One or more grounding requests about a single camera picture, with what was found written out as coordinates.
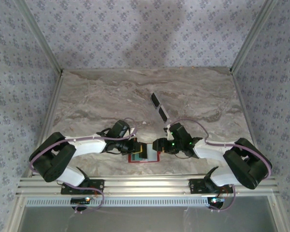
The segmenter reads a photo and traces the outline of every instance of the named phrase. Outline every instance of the enclosure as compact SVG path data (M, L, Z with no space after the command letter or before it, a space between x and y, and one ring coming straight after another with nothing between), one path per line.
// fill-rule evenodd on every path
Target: enclosure
M290 231L290 0L0 1L0 231L83 226L90 214L74 216L61 186L28 171L29 156L53 132L92 135L126 117L138 140L165 137L153 92L172 120L200 121L212 141L247 138L272 176L255 190L235 186L234 206L217 213L188 181L219 161L79 156L70 165L105 180L97 229L114 214L108 230L211 231L215 220L228 231ZM251 217L239 223L243 213Z

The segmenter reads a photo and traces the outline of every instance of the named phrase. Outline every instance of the blue floral wallpaper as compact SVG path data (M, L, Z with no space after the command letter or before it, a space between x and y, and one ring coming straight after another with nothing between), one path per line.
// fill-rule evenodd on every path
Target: blue floral wallpaper
M26 0L63 68L228 66L264 0Z
M236 78L290 217L290 0L274 8Z
M14 2L0 0L0 231L56 78Z

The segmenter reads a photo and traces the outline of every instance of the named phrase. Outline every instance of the aluminum frame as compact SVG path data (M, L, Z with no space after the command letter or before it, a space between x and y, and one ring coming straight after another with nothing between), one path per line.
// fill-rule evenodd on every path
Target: aluminum frame
M71 197L28 197L26 207L69 207ZM87 204L97 207L102 198L92 198ZM207 197L106 197L103 207L208 207Z
M59 77L51 99L50 107L47 112L46 120L43 125L41 136L38 140L37 147L49 135L51 125L54 122L54 113L58 102L64 73ZM236 79L233 79L234 87L237 94L240 96ZM251 124L247 117L246 111L244 115L251 133ZM15 232L18 230L24 208L26 206L27 197L62 197L60 188L56 182L46 183L40 176L32 175L32 172L27 172L26 177L21 178L16 191L14 207L11 211L10 218L4 228L5 232ZM193 178L203 178L203 174L178 174L178 175L146 175L146 176L100 176L92 177L91 179L104 179L104 193L106 197L213 197L214 194L190 194L188 180ZM267 196L274 221L279 232L290 232L290 223L286 215L286 211L279 196L278 187L274 177L263 180L255 190L247 189L243 186L235 186L237 197L244 196Z
M61 74L61 66L58 63L52 49L48 45L46 38L43 36L41 29L38 26L38 23L35 21L34 16L28 7L25 0L14 0L16 6L18 7L20 13L24 17L24 20L27 22L31 32L34 34L36 40L41 46L44 54L49 60L50 65L57 74Z

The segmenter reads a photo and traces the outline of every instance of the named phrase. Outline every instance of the wall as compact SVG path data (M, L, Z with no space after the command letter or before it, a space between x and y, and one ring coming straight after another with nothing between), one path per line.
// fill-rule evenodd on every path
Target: wall
M56 78L14 2L0 0L0 231Z
M290 0L274 8L236 78L290 217Z
M228 66L263 0L27 0L63 68Z

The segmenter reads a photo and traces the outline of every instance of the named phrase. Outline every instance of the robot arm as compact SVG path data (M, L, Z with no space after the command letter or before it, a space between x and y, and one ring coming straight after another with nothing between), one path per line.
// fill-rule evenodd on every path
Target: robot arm
M80 169L68 166L71 159L88 153L107 153L113 149L117 149L122 155L141 152L143 143L137 142L136 138L124 139L127 133L133 134L133 130L123 120L119 120L111 129L88 137L64 137L60 132L55 132L34 151L29 161L32 162L39 156L32 165L46 182L58 180L72 186L80 186L86 174Z
M204 184L211 192L219 191L219 187L229 184L241 184L246 188L255 189L268 175L264 161L272 167L269 160L247 139L213 144L203 138L192 138L180 123L171 125L168 130L173 139L157 139L153 142L154 150L169 154L182 151L187 157L210 158L222 162L222 167L213 168L204 178ZM237 146L252 150L263 160Z

